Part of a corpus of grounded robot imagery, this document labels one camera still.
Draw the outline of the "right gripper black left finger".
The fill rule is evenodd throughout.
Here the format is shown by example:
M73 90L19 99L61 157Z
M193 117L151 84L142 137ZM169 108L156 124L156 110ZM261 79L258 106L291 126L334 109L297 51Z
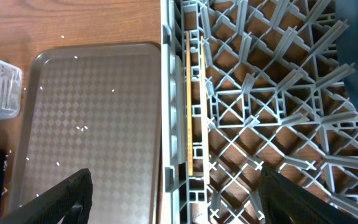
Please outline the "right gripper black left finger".
M84 168L0 218L10 223L87 224L92 207L91 172Z

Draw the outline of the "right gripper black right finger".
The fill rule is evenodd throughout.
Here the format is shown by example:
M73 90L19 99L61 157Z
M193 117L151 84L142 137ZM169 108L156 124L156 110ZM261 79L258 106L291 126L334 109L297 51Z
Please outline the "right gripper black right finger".
M357 218L334 208L269 167L262 168L259 197L268 224L358 224Z

